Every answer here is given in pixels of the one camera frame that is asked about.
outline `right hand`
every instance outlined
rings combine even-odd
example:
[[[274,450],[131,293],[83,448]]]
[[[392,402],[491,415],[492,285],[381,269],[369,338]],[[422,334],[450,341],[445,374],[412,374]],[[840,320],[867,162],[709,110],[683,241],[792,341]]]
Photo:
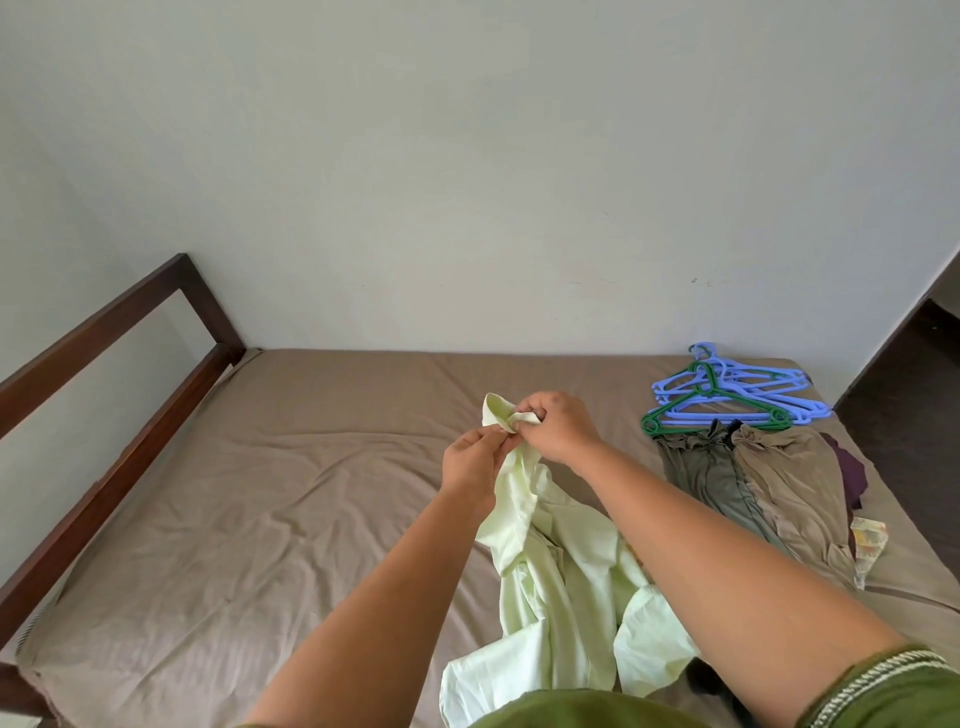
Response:
[[[593,445],[602,445],[582,401],[566,392],[537,392],[515,408],[533,412],[541,425],[517,421],[513,427],[548,460],[573,467],[573,462]]]

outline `wooden headboard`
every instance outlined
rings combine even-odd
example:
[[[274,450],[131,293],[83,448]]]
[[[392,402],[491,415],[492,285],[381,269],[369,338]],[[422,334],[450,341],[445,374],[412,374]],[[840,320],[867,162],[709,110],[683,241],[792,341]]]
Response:
[[[0,587],[0,646],[16,634],[220,375],[240,361],[246,347],[197,266],[188,254],[181,253],[0,383],[3,437],[176,291],[183,292],[216,344],[104,476]],[[52,715],[43,698],[15,667],[7,665],[0,665],[0,712]]]

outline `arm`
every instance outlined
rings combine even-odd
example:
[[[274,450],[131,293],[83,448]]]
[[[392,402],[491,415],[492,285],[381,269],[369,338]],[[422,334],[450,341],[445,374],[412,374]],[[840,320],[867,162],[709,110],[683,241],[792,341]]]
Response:
[[[440,492],[314,629],[247,716],[275,728],[408,726],[493,483],[518,438],[472,430],[444,453]]]
[[[765,724],[792,726],[847,668],[904,642],[870,610],[604,443],[583,403],[544,392],[517,423],[593,488],[705,659]]]

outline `white wall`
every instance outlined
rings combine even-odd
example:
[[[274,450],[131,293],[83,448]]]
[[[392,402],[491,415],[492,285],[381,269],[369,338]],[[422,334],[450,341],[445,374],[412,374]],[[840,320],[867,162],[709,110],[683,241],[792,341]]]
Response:
[[[960,240],[960,4],[4,3],[0,85],[252,345],[733,353],[840,394]]]
[[[0,380],[135,280],[0,96]],[[0,440],[0,583],[195,363],[159,309]]]
[[[932,292],[933,301],[960,318],[960,255],[947,267]]]

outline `mattress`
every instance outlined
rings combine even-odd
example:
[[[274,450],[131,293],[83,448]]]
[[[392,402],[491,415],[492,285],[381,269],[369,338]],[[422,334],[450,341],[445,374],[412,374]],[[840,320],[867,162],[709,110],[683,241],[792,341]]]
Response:
[[[572,392],[609,442],[662,473],[640,418],[654,406],[650,385],[689,361],[251,352],[206,398],[145,495],[86,550],[23,644],[21,671],[77,728],[234,725],[437,492],[444,448],[479,425],[487,392],[513,401]],[[835,418],[814,426],[864,459]],[[601,507],[570,470],[551,470]],[[960,667],[960,586],[869,463],[867,472],[860,515],[886,522],[890,542],[860,597]],[[444,666],[501,636],[498,592],[489,553],[476,546],[413,725],[442,725]],[[735,725],[684,679],[655,698]]]

